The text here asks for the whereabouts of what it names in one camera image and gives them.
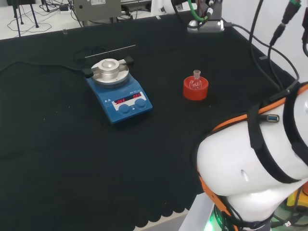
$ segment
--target black strap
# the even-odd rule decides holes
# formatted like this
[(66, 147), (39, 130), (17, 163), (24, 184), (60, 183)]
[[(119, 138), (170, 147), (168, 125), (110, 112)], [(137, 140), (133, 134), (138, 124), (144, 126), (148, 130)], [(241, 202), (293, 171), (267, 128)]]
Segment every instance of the black strap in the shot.
[(260, 128), (259, 121), (260, 104), (251, 107), (247, 112), (248, 132), (250, 138), (250, 146), (255, 150), (255, 153), (265, 168), (265, 170), (277, 181), (285, 184), (298, 182), (298, 180), (289, 177), (276, 163), (271, 156)]
[(293, 151), (308, 166), (308, 147), (297, 130), (294, 118), (294, 104), (297, 98), (298, 89), (299, 88), (294, 89), (286, 97), (283, 110), (283, 126)]
[(254, 221), (254, 222), (247, 222), (243, 220), (238, 220), (237, 218), (229, 216), (225, 211), (222, 212), (222, 216), (231, 224), (238, 226), (238, 227), (244, 227), (244, 228), (250, 228), (252, 230), (256, 230), (261, 228), (263, 225), (268, 223), (274, 214), (272, 214), (269, 218), (267, 218), (264, 221)]

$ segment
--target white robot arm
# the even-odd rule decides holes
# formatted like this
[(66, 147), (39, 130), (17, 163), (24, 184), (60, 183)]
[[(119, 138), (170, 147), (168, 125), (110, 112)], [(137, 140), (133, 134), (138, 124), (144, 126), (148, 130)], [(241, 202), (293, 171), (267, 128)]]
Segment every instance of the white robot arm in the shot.
[[(308, 87), (294, 106), (295, 124), (308, 145)], [(283, 118), (284, 105), (266, 114)], [(283, 122), (261, 123), (260, 128), (267, 148), (280, 169), (294, 183), (281, 183), (266, 171), (251, 148), (247, 121), (221, 130), (201, 142), (197, 166), (206, 185), (228, 202), (244, 221), (268, 219), (278, 205), (308, 181), (308, 166), (294, 152)]]

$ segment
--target red led display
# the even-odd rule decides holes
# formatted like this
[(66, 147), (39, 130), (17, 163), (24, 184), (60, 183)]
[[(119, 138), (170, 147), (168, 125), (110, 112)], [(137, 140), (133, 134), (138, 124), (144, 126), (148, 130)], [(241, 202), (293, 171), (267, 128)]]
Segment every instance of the red led display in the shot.
[(119, 99), (119, 100), (115, 100), (114, 102), (115, 102), (115, 104), (120, 104), (120, 103), (123, 103), (123, 102), (125, 102), (127, 100), (135, 99), (135, 98), (138, 98), (138, 97), (141, 97), (141, 93), (140, 92), (138, 92), (136, 94), (133, 94), (133, 95), (130, 95), (128, 97)]

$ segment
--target blue knob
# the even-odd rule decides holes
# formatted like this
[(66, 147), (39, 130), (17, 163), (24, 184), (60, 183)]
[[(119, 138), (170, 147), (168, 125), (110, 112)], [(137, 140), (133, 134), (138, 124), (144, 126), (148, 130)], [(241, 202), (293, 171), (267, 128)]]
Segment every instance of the blue knob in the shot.
[(120, 107), (119, 107), (119, 111), (123, 114), (128, 114), (129, 111), (130, 111), (130, 107), (127, 105), (127, 104), (122, 104)]
[(144, 99), (137, 99), (135, 101), (135, 105), (137, 108), (142, 109), (145, 107), (145, 100)]

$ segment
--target yellow object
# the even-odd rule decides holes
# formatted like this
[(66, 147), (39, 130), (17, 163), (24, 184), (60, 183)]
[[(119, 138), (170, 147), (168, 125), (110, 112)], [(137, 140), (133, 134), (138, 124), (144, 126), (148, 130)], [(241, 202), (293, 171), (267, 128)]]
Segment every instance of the yellow object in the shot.
[[(297, 190), (288, 197), (287, 206), (294, 206), (296, 195), (297, 195)], [(306, 196), (303, 193), (303, 191), (301, 191), (299, 195), (297, 206), (304, 206), (308, 208), (308, 196)]]

